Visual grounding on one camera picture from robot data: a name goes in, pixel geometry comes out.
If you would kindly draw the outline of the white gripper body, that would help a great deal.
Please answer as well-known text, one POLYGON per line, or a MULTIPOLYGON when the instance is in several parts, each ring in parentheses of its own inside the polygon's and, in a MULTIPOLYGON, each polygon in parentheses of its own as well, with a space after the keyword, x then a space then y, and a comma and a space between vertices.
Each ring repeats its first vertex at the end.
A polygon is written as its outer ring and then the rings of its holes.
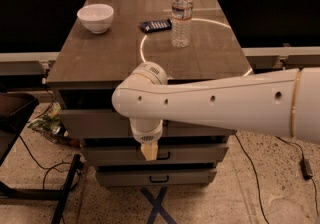
POLYGON ((130 119, 133 137, 139 143, 154 143, 158 141, 163 132, 161 119, 130 119))

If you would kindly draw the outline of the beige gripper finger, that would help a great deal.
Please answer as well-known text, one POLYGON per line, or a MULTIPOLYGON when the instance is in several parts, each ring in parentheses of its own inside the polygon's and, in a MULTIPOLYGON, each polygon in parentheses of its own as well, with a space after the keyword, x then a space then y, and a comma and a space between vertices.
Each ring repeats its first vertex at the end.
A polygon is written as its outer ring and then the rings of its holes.
POLYGON ((142 143, 141 152, 147 161, 154 161, 158 155, 157 143, 142 143))

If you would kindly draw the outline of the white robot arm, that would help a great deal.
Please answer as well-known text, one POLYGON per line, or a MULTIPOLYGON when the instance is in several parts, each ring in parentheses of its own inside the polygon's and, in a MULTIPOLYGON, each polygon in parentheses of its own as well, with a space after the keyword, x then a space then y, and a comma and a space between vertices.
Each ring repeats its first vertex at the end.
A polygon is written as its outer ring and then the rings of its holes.
POLYGON ((157 64, 140 64, 112 95, 145 159, 157 158, 165 120, 320 143, 320 69, 169 85, 157 64))

